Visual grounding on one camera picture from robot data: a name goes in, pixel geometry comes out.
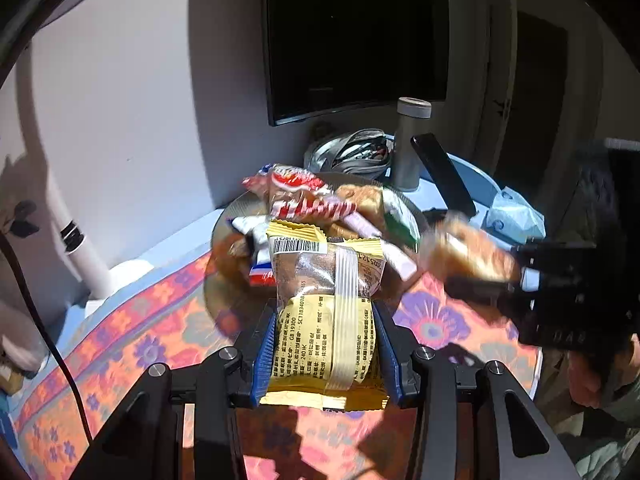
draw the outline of blue plastic bag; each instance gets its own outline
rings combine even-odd
[[[505,187],[494,197],[494,203],[486,214],[486,224],[521,244],[528,237],[546,236],[544,215],[509,187]]]

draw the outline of red and white wrapper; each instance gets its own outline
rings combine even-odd
[[[313,216],[324,220],[337,221],[356,211],[353,202],[326,202],[315,199],[307,200],[276,200],[271,207],[271,215],[280,220],[292,220]]]

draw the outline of barcode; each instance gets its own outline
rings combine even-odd
[[[274,237],[269,239],[271,254],[321,253],[326,254],[326,244],[300,238]]]

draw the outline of television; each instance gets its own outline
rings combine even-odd
[[[449,0],[262,0],[272,126],[447,93]]]

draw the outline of thermos bottle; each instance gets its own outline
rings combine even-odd
[[[391,184],[400,191],[415,191],[420,183],[422,163],[411,145],[411,138],[427,133],[431,103],[401,97],[398,99],[398,115],[394,158],[391,161]]]

